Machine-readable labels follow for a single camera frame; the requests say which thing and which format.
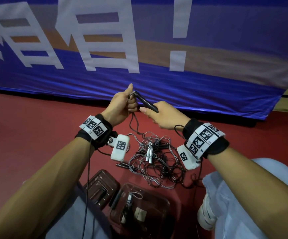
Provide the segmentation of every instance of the black jump rope handle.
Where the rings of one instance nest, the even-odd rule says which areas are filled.
[[[154,112],[158,113],[158,108],[156,106],[153,105],[153,103],[149,102],[148,100],[146,100],[145,98],[143,98],[138,91],[133,91],[132,94],[138,98],[138,100],[140,100],[145,107],[147,107],[148,109],[153,110]]]

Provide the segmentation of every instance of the shoe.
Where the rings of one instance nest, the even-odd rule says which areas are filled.
[[[217,217],[210,208],[209,200],[208,194],[206,194],[197,212],[199,225],[207,231],[213,230],[217,221]]]

